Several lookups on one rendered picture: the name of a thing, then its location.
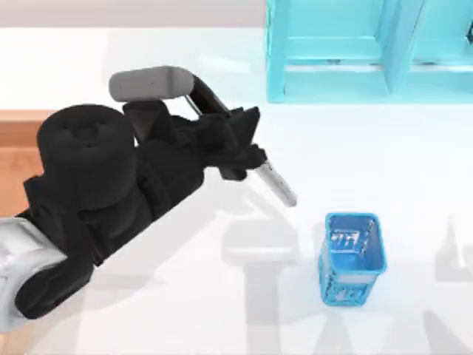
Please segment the wooden cupboard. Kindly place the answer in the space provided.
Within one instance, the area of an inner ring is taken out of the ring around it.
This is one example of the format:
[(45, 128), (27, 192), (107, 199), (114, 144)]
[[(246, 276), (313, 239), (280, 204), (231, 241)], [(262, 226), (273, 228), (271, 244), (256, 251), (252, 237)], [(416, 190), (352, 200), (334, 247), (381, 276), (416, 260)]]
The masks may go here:
[(23, 182), (42, 173), (36, 145), (47, 109), (0, 109), (0, 217), (12, 217), (27, 207)]

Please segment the pale grey rounded box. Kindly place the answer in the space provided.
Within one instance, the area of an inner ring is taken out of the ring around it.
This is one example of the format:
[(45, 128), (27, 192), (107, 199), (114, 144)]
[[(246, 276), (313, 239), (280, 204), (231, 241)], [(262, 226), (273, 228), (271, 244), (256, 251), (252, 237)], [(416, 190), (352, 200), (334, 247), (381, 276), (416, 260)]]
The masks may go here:
[(117, 72), (109, 79), (109, 94), (117, 102), (178, 98), (190, 94), (193, 88), (193, 74), (173, 66)]

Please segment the white marker pen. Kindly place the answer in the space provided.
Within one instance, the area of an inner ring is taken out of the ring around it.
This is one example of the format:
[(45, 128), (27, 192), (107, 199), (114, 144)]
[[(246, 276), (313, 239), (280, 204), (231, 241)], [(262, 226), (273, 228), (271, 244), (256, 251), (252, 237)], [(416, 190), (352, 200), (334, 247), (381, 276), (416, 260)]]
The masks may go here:
[(295, 192), (269, 160), (266, 160), (260, 167), (255, 169), (255, 172), (286, 207), (296, 206), (297, 197)]

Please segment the light blue rack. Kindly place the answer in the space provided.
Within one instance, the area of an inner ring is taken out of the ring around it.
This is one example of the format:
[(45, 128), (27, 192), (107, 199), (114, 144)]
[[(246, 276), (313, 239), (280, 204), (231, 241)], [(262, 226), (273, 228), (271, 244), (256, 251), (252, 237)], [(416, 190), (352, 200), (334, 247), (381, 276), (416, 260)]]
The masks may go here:
[(274, 103), (473, 104), (473, 0), (265, 0)]

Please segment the blue pierced basket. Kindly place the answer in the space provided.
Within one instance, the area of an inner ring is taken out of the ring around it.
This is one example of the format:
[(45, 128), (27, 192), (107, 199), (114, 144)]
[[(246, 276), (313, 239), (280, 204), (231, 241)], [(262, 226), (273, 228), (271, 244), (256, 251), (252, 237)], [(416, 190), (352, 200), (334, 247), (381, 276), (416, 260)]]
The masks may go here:
[(381, 224), (375, 214), (326, 215), (319, 253), (319, 290), (325, 305), (364, 305), (375, 281), (386, 269)]

